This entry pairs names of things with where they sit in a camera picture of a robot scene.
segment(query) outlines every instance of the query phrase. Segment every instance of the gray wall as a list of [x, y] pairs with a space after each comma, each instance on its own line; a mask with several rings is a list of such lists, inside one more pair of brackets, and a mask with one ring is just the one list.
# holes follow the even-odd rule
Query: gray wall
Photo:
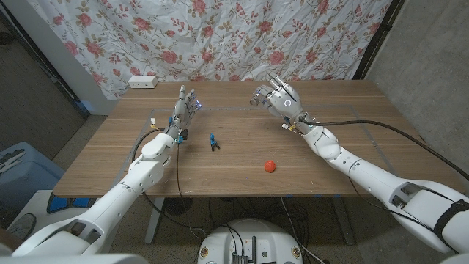
[[31, 5], [26, 0], [3, 2], [88, 111], [91, 114], [109, 114], [117, 101], [106, 99], [93, 77], [68, 52], [62, 41]]
[[366, 79], [469, 172], [469, 1], [407, 0]]

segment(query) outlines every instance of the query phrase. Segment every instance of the blue bin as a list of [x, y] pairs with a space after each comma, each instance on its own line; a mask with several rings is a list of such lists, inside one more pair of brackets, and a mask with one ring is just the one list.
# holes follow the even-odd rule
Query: blue bin
[[0, 174], [0, 202], [21, 211], [38, 190], [51, 190], [65, 173], [50, 159], [21, 142], [0, 152], [0, 158], [15, 150], [25, 150], [19, 164]]

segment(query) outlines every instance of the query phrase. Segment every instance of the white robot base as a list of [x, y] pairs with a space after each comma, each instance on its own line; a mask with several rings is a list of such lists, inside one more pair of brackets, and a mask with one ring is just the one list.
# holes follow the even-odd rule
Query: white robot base
[[201, 244], [198, 264], [216, 263], [296, 264], [303, 258], [296, 240], [279, 226], [261, 219], [237, 219], [221, 225]]

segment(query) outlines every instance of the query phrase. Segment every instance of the floral curtain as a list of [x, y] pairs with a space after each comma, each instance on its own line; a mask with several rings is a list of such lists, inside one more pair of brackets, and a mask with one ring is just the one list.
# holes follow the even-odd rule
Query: floral curtain
[[109, 100], [159, 81], [350, 79], [391, 0], [28, 0]]

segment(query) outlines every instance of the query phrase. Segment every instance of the table leg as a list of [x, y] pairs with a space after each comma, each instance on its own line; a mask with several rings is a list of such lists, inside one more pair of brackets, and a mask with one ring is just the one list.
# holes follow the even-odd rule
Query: table leg
[[[160, 210], [163, 208], [164, 197], [155, 198], [154, 205]], [[150, 244], [155, 239], [156, 227], [160, 219], [160, 213], [155, 209], [152, 210], [152, 215], [149, 218], [147, 234], [145, 235], [145, 243]]]
[[337, 219], [339, 220], [345, 243], [349, 246], [355, 245], [356, 242], [353, 237], [352, 227], [350, 226], [347, 212], [345, 211], [344, 200], [342, 197], [332, 197], [332, 203], [334, 205], [334, 210], [336, 211]]

